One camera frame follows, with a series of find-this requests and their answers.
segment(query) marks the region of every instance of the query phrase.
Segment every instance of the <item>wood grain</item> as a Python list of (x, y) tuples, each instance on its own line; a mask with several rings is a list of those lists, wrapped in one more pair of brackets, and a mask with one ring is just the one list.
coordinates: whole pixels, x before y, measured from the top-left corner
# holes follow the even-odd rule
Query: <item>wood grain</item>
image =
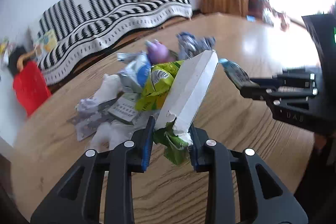
[[(318, 63), (315, 46), (304, 29), (284, 33), (221, 14), (165, 28), (120, 52), (140, 51), (145, 39), (154, 38), (178, 51), (175, 35), (181, 31), (215, 36), (219, 58), (237, 62), (250, 76), (271, 76), (282, 67)], [(74, 126), (66, 122), (75, 115), (74, 106), (99, 88), (103, 74), (114, 74), (123, 66), (117, 62), (116, 54), (101, 60), (57, 91), (20, 130), (11, 179), (16, 204), (27, 219), (85, 152), (91, 139), (78, 143)], [(217, 67), (194, 124), (229, 149), (255, 149), (290, 191), (294, 192), (300, 183), (312, 150), (313, 134), (273, 120), (264, 102), (242, 98), (221, 66)], [(147, 172), (133, 174), (132, 181), (136, 223), (204, 223), (207, 174), (195, 173), (189, 163), (172, 165), (164, 158), (161, 145), (153, 147)]]

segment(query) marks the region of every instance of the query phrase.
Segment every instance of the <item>red dustpan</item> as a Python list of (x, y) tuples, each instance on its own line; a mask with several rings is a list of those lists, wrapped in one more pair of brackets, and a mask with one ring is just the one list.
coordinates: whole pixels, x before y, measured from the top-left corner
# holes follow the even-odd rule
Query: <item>red dustpan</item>
[(29, 117), (51, 96), (51, 93), (36, 63), (28, 61), (23, 67), (22, 62), (19, 64), (20, 59), (17, 61), (20, 72), (14, 77), (13, 89), (17, 100), (25, 108)]

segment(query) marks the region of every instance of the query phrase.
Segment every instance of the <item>silver screw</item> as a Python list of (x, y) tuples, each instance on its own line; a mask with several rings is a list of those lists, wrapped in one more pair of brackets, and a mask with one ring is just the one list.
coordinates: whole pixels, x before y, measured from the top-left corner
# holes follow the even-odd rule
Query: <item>silver screw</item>
[(133, 145), (134, 145), (133, 141), (126, 141), (126, 142), (124, 142), (124, 146), (125, 147), (132, 147)]
[(245, 149), (245, 154), (248, 156), (253, 156), (255, 154), (252, 148)]
[(209, 145), (209, 146), (215, 146), (217, 143), (216, 143), (216, 141), (215, 140), (207, 140), (207, 145)]
[(93, 157), (96, 154), (96, 151), (94, 151), (93, 149), (89, 149), (85, 152), (85, 156), (87, 157)]

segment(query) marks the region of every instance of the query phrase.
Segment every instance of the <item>white barcode label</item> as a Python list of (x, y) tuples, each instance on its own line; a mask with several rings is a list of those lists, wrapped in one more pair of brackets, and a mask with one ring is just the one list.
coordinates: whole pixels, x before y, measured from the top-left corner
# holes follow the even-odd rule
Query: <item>white barcode label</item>
[(169, 77), (169, 74), (163, 70), (155, 70), (151, 73), (153, 85), (159, 82), (160, 79), (166, 79)]

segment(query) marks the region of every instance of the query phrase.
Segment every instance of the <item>striped sofa cover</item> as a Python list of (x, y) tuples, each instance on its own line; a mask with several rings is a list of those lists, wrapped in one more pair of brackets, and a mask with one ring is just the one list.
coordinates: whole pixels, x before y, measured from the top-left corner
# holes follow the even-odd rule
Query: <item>striped sofa cover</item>
[(33, 41), (55, 32), (58, 45), (37, 60), (47, 85), (52, 85), (89, 54), (114, 47), (130, 31), (156, 27), (174, 16), (190, 18), (190, 0), (60, 0), (29, 29)]

